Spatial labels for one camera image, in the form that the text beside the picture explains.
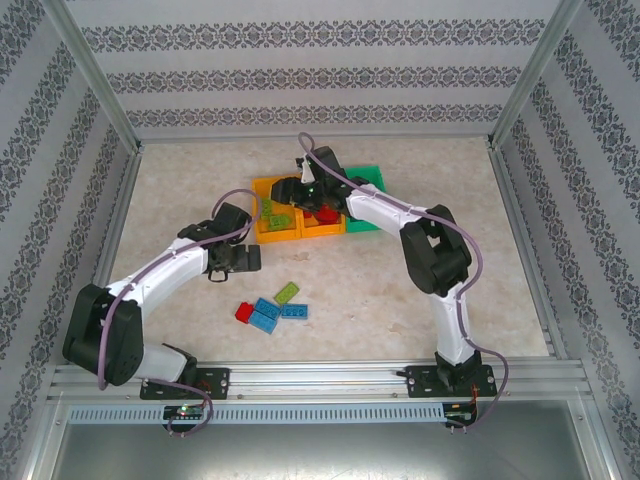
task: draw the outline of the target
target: cable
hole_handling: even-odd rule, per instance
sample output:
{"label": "cable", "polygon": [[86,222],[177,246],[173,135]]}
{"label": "cable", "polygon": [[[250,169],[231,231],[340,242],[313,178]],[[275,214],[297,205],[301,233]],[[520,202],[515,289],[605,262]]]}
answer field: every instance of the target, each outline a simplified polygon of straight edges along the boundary
{"label": "cable", "polygon": [[[218,202],[213,207],[213,210],[211,212],[211,217],[212,218],[215,217],[216,212],[218,211],[218,209],[220,208],[220,206],[222,205],[222,202],[224,202],[224,200],[226,200],[228,197],[230,197],[231,195],[234,195],[236,193],[249,193],[250,195],[253,195],[255,197],[256,201],[257,201],[258,211],[257,211],[256,215],[251,219],[251,221],[247,225],[245,225],[244,227],[236,230],[235,232],[227,233],[225,235],[219,235],[219,236],[214,237],[214,238],[208,238],[207,240],[202,240],[200,242],[196,242],[196,243],[193,243],[191,245],[186,245],[184,247],[181,247],[181,248],[177,249],[175,252],[171,252],[171,253],[168,253],[168,254],[164,255],[163,257],[160,257],[156,261],[150,263],[144,270],[142,270],[138,275],[136,275],[131,280],[131,282],[129,282],[122,289],[122,291],[116,296],[116,298],[113,300],[113,303],[111,304],[111,306],[109,307],[109,310],[107,312],[107,316],[105,318],[104,326],[102,328],[102,335],[100,337],[100,353],[98,355],[98,388],[100,388],[100,390],[105,390],[107,388],[107,382],[105,381],[105,378],[104,378],[104,370],[105,370],[105,367],[106,367],[107,342],[109,340],[109,330],[111,329],[111,323],[113,322],[113,316],[115,314],[116,308],[118,307],[120,302],[122,302],[122,299],[125,297],[125,295],[130,290],[132,290],[132,285],[138,283],[146,275],[148,275],[149,272],[151,272],[154,268],[158,267],[159,265],[161,265],[162,263],[166,262],[167,260],[173,258],[174,255],[178,255],[178,254],[180,254],[182,252],[185,252],[187,250],[190,250],[192,248],[202,247],[202,246],[214,243],[214,242],[220,242],[220,241],[223,241],[223,240],[227,240],[229,238],[233,238],[236,235],[240,235],[240,234],[245,233],[245,232],[248,233],[249,230],[251,230],[251,227],[253,227],[253,225],[255,225],[255,223],[258,221],[258,219],[260,218],[260,214],[262,213],[262,199],[260,198],[260,196],[258,194],[256,194],[252,190],[248,190],[246,188],[237,188],[237,189],[231,190],[231,191],[225,193],[222,197],[220,197]],[[193,393],[197,393],[198,395],[202,396],[202,398],[204,399],[203,405],[204,405],[205,402],[209,404],[209,410],[207,411],[207,416],[205,417],[205,419],[202,422],[200,422],[198,425],[193,427],[191,430],[189,430],[187,432],[180,433],[180,438],[184,438],[184,437],[188,437],[189,435],[193,435],[198,430],[203,429],[211,421],[211,418],[213,417],[213,402],[211,401],[211,397],[204,390],[200,390],[198,388],[191,387],[189,385],[183,385],[181,383],[167,382],[165,380],[160,380],[160,379],[149,379],[149,381],[150,382],[154,382],[154,383],[158,383],[160,385],[166,385],[166,386],[169,386],[169,387],[180,388],[182,390],[187,390],[187,391],[190,391],[190,392],[193,392]],[[173,436],[173,434],[176,433],[176,432],[174,432],[174,430],[171,429],[171,425],[173,424],[174,419],[175,419],[175,417],[171,417],[169,419],[169,423],[167,424],[167,430],[169,431],[169,435],[171,435],[171,436]]]}
{"label": "cable", "polygon": [[193,435],[198,430],[202,430],[204,427],[206,427],[207,424],[213,418],[213,401],[211,401],[211,397],[204,390],[200,390],[198,388],[191,387],[189,385],[182,385],[181,383],[166,382],[164,380],[158,380],[158,379],[149,379],[149,381],[153,382],[153,383],[158,383],[160,385],[166,385],[168,387],[181,388],[182,390],[187,390],[189,392],[197,393],[198,395],[201,395],[202,398],[204,399],[204,401],[202,402],[203,406],[204,406],[204,403],[207,403],[209,405],[209,408],[207,410],[207,416],[205,417],[205,419],[202,422],[200,422],[199,424],[197,424],[195,427],[193,427],[191,430],[186,431],[186,432],[178,433],[178,432],[172,430],[171,429],[171,425],[173,425],[173,421],[177,417],[171,417],[169,419],[169,423],[167,423],[167,430],[169,431],[169,435],[170,436],[173,436],[176,433],[180,436],[180,438],[184,438],[184,437],[188,437],[189,435]]}
{"label": "cable", "polygon": [[[211,243],[221,242],[223,240],[228,240],[229,238],[233,238],[246,231],[249,231],[251,227],[253,227],[253,225],[258,221],[258,219],[260,218],[260,214],[262,213],[262,200],[260,199],[260,196],[257,193],[246,188],[237,188],[235,190],[231,190],[230,192],[225,193],[222,197],[220,197],[220,200],[218,200],[218,203],[216,203],[213,209],[213,212],[211,212],[212,215],[215,216],[215,213],[217,212],[220,205],[222,205],[222,202],[224,200],[226,200],[228,197],[236,193],[248,193],[250,195],[253,195],[258,202],[258,212],[247,225],[236,230],[235,232],[227,233],[225,235],[219,235],[214,238],[208,238],[206,240],[201,240],[200,242],[195,242],[195,243],[186,245],[184,247],[177,249],[175,252],[167,253],[166,255],[158,258],[154,262],[151,262],[138,275],[136,275],[113,300],[113,303],[111,304],[111,306],[109,307],[109,310],[107,311],[107,316],[105,317],[104,326],[102,328],[102,335],[100,337],[100,353],[98,355],[98,388],[100,388],[100,390],[104,390],[107,388],[107,382],[104,379],[104,370],[106,367],[107,342],[109,340],[109,330],[111,329],[113,316],[115,314],[116,309],[118,308],[118,305],[120,305],[120,302],[122,302],[122,299],[127,295],[127,293],[133,290],[132,285],[135,285],[138,282],[140,282],[140,280],[142,280],[146,275],[148,275],[149,272],[151,272],[153,269],[155,269],[162,263],[166,262],[167,260],[173,258],[174,255],[178,255],[182,252],[186,252],[187,250],[191,250],[192,248],[203,247]],[[186,385],[180,385],[180,384],[173,384],[173,386],[186,387]]]}
{"label": "cable", "polygon": [[[307,146],[305,144],[305,141],[304,141],[305,139],[311,141],[311,147],[309,147],[309,146]],[[360,185],[356,185],[354,182],[352,182],[348,178],[343,177],[338,172],[334,172],[329,167],[327,167],[313,153],[313,149],[315,147],[315,141],[313,140],[313,137],[311,135],[309,135],[308,133],[300,132],[298,134],[298,142],[300,143],[300,145],[302,146],[304,151],[307,153],[307,155],[316,163],[316,165],[318,165],[320,168],[322,168],[328,174],[330,174],[333,177],[337,178],[341,182],[347,184],[351,188],[353,188],[355,190],[358,190],[358,191],[368,195],[369,197],[374,197],[375,196],[376,198],[379,198],[380,200],[388,203],[389,205],[392,205],[392,206],[394,206],[396,208],[399,208],[401,210],[405,210],[406,211],[406,206],[403,205],[402,203],[398,202],[395,198],[390,197],[388,195],[385,195],[384,193],[381,193],[381,192],[376,192],[374,194],[373,192],[367,190],[366,188],[362,188]],[[471,338],[469,338],[469,334],[467,333],[467,330],[464,328],[464,321],[463,321],[463,318],[462,318],[462,295],[467,290],[469,290],[478,281],[478,279],[480,278],[480,275],[482,275],[482,270],[484,269],[484,259],[482,258],[482,252],[480,251],[480,246],[473,239],[473,237],[471,235],[469,235],[465,230],[460,228],[458,225],[456,225],[455,223],[450,222],[450,221],[448,221],[448,220],[446,220],[444,218],[437,217],[435,215],[431,215],[431,214],[429,214],[427,212],[424,212],[424,211],[421,211],[421,210],[414,210],[413,208],[409,208],[407,213],[411,213],[413,215],[418,215],[418,216],[426,218],[427,220],[430,220],[432,222],[440,223],[440,224],[442,224],[442,225],[444,225],[446,227],[449,227],[453,231],[458,232],[469,243],[469,245],[471,245],[471,248],[473,249],[473,251],[476,254],[476,259],[478,261],[478,267],[476,269],[476,272],[473,275],[473,277],[471,277],[471,279],[466,284],[464,284],[462,286],[462,288],[457,292],[457,294],[455,296],[456,314],[458,316],[458,327],[460,328],[460,332],[462,332],[462,336],[464,337],[464,340],[467,342],[467,344],[471,348],[473,348],[475,350],[478,350],[479,352],[486,353],[487,355],[493,355],[494,357],[497,357],[497,358],[500,359],[500,361],[504,365],[504,377],[502,379],[502,383],[500,385],[500,388],[498,388],[498,392],[496,393],[496,396],[493,398],[493,400],[491,401],[491,403],[487,407],[487,409],[484,412],[484,414],[482,415],[482,417],[478,418],[472,425],[467,427],[467,429],[470,429],[472,427],[475,428],[479,423],[481,423],[493,411],[493,409],[495,408],[496,404],[498,403],[498,400],[500,400],[500,397],[502,396],[502,394],[504,392],[504,389],[507,386],[507,382],[509,380],[509,363],[507,362],[507,359],[505,358],[505,356],[502,355],[499,352],[494,351],[494,350],[490,350],[488,348],[484,348],[484,347],[481,347],[481,346],[477,345],[473,340],[471,340]]]}

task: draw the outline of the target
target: robotic arm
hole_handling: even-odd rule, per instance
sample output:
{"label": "robotic arm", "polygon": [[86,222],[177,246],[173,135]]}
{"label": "robotic arm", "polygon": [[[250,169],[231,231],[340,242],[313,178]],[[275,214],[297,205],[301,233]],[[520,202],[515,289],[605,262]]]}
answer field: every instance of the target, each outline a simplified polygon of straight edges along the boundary
{"label": "robotic arm", "polygon": [[[148,265],[173,253],[171,260],[152,269],[116,308],[107,343],[105,380],[116,386],[131,378],[192,385],[196,376],[195,357],[170,345],[145,344],[144,321],[174,290],[203,273],[208,274],[212,282],[224,282],[229,273],[260,270],[260,247],[237,245],[244,236],[178,253],[196,242],[239,230],[250,219],[241,208],[223,203],[212,220],[182,229],[165,252],[137,272],[105,288],[93,284],[84,287],[76,299],[63,356],[97,374],[102,326],[115,297]],[[221,273],[223,278],[213,279],[216,273]]]}
{"label": "robotic arm", "polygon": [[[313,153],[325,166],[346,177],[329,147],[319,147]],[[471,264],[469,249],[460,234],[442,224],[408,213],[412,206],[404,202],[397,201],[399,206],[394,206],[381,200],[378,194],[382,195],[382,192],[362,178],[352,180],[373,195],[342,183],[308,156],[296,162],[302,171],[301,178],[279,180],[272,187],[271,199],[312,213],[319,212],[326,205],[349,218],[370,222],[398,238],[409,276],[420,290],[428,294],[434,312],[438,331],[435,354],[438,377],[449,389],[466,382],[482,362],[480,352],[465,340],[456,314],[456,295],[469,276]],[[455,223],[449,209],[442,205],[425,211]],[[430,239],[438,243],[432,246]],[[469,332],[464,294],[461,302],[463,325]]]}
{"label": "robotic arm", "polygon": [[[329,147],[317,148],[313,154],[326,167],[346,176]],[[352,180],[366,192],[336,179],[308,156],[296,162],[302,178],[289,177],[275,183],[271,199],[312,213],[327,206],[350,218],[373,223],[400,239],[409,276],[428,294],[435,315],[437,381],[452,393],[458,387],[466,389],[482,361],[480,352],[466,341],[456,313],[456,296],[468,279],[471,264],[469,249],[460,234],[441,223],[408,213],[412,207],[406,203],[396,200],[396,205],[390,205],[380,198],[382,192],[362,178]],[[455,223],[451,212],[442,205],[425,209],[425,212]],[[198,374],[197,360],[170,345],[145,344],[144,321],[175,289],[198,275],[206,273],[209,280],[218,282],[226,281],[232,272],[260,270],[260,247],[250,245],[247,249],[238,245],[244,236],[186,249],[203,240],[240,230],[250,219],[242,209],[223,203],[215,218],[184,228],[165,252],[137,272],[105,288],[93,284],[84,287],[71,316],[63,346],[64,357],[98,373],[102,327],[107,312],[138,273],[149,269],[115,308],[104,357],[105,380],[116,386],[132,378],[193,386]],[[158,262],[167,253],[173,254],[173,258]],[[214,280],[212,275],[216,272],[222,273],[223,278]],[[464,295],[461,307],[462,324],[469,332]]]}

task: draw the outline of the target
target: beige floor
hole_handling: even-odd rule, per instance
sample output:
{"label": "beige floor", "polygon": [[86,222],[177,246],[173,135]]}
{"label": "beige floor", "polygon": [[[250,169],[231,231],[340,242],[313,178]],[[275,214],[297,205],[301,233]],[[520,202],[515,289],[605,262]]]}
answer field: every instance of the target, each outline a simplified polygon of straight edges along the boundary
{"label": "beige floor", "polygon": [[[474,338],[509,356],[547,355],[524,273],[482,139],[322,140],[343,166],[379,165],[390,194],[414,205],[447,205],[478,240],[486,269],[469,293]],[[184,226],[208,218],[224,192],[254,177],[295,171],[295,141],[151,145],[145,149],[112,280],[160,253]],[[234,203],[249,209],[250,198]],[[430,358],[435,327],[411,282],[400,243],[381,231],[262,247],[263,268],[223,285],[184,285],[145,324],[147,342],[167,342],[200,360]],[[234,318],[242,301],[270,298],[288,281],[308,303],[306,322],[280,320],[273,335]]]}

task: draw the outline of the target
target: patterned wallpaper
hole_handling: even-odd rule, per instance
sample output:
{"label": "patterned wallpaper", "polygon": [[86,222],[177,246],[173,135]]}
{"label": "patterned wallpaper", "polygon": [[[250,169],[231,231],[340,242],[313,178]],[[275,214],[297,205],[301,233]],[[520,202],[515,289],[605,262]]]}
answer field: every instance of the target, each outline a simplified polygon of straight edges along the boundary
{"label": "patterned wallpaper", "polygon": [[503,145],[569,353],[640,478],[640,10],[586,1]]}
{"label": "patterned wallpaper", "polygon": [[0,7],[0,479],[17,473],[47,366],[98,266],[131,152],[40,3]]}
{"label": "patterned wallpaper", "polygon": [[487,134],[557,1],[68,6],[138,135],[154,139]]}

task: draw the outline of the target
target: blue lego brick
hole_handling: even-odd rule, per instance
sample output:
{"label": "blue lego brick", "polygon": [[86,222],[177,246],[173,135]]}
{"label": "blue lego brick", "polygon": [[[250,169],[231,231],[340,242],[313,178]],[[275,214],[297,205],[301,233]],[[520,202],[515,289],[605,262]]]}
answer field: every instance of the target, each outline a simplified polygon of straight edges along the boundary
{"label": "blue lego brick", "polygon": [[274,305],[271,302],[267,302],[264,298],[258,299],[255,307],[253,307],[256,311],[266,315],[269,318],[273,318],[277,320],[280,316],[280,307]]}
{"label": "blue lego brick", "polygon": [[276,328],[278,321],[273,318],[269,318],[260,312],[254,311],[249,317],[249,324],[271,335],[273,330]]}
{"label": "blue lego brick", "polygon": [[306,320],[309,314],[307,305],[297,305],[286,303],[282,306],[282,318],[294,318],[296,320]]}

